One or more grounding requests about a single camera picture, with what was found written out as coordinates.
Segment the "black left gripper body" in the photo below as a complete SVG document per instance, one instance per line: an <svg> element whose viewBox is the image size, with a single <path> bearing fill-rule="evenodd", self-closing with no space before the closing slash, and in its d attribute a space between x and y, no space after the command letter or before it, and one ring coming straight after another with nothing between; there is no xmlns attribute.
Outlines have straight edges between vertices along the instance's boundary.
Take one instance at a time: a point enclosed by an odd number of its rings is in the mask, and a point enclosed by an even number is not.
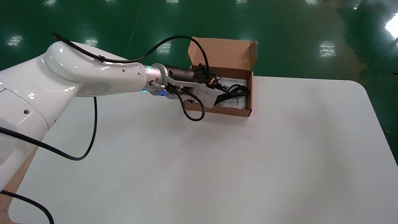
<svg viewBox="0 0 398 224"><path fill-rule="evenodd" d="M199 84L205 84L209 88L221 88L221 84L218 82L217 75L210 72L210 69L199 64L197 67L191 69L178 68L175 66L165 65L168 72L168 76L177 81L193 82Z"/></svg>

